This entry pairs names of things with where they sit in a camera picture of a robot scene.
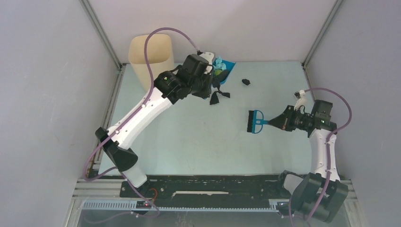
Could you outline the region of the blue hand brush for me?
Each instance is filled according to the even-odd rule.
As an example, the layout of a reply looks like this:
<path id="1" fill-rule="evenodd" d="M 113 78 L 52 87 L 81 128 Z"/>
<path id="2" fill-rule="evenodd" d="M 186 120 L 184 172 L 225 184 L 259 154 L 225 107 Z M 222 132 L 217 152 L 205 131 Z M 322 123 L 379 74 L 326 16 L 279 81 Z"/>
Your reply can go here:
<path id="1" fill-rule="evenodd" d="M 264 114 L 260 110 L 249 110 L 247 129 L 248 133 L 258 134 L 262 131 L 264 125 L 268 125 L 269 121 L 264 119 Z"/>

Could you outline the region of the blue dustpan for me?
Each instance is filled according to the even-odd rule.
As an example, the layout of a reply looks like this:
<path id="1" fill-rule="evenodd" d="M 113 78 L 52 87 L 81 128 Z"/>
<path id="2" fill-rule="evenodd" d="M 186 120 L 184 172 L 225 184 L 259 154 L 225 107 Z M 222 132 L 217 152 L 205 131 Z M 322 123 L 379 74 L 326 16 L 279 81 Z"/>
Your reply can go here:
<path id="1" fill-rule="evenodd" d="M 214 60 L 213 62 L 213 78 L 218 80 L 223 85 L 233 70 L 236 62 L 226 61 L 221 58 Z"/>

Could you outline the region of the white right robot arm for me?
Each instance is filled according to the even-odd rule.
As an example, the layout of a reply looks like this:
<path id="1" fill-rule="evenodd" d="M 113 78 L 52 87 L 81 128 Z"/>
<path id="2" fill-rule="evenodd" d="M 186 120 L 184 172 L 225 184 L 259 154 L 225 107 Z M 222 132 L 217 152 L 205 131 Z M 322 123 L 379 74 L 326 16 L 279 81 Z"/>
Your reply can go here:
<path id="1" fill-rule="evenodd" d="M 338 175 L 334 144 L 337 125 L 330 121 L 332 103 L 315 101 L 311 113 L 288 105 L 269 125 L 284 131 L 306 131 L 311 145 L 311 171 L 305 177 L 284 171 L 275 184 L 279 197 L 291 196 L 291 209 L 330 223 L 348 196 L 348 188 Z"/>

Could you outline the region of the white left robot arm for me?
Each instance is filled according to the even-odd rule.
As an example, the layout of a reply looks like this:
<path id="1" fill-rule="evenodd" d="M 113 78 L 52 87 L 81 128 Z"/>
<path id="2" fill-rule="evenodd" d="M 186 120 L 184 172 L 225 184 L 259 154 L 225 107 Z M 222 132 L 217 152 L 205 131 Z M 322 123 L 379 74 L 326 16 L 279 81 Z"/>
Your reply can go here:
<path id="1" fill-rule="evenodd" d="M 137 136 L 163 111 L 180 99 L 193 95 L 205 99 L 211 94 L 212 52 L 190 54 L 173 70 L 160 73 L 152 87 L 131 111 L 115 125 L 100 127 L 95 135 L 106 155 L 122 176 L 131 182 L 131 191 L 138 197 L 149 192 L 147 176 L 141 170 L 138 155 L 131 149 Z"/>

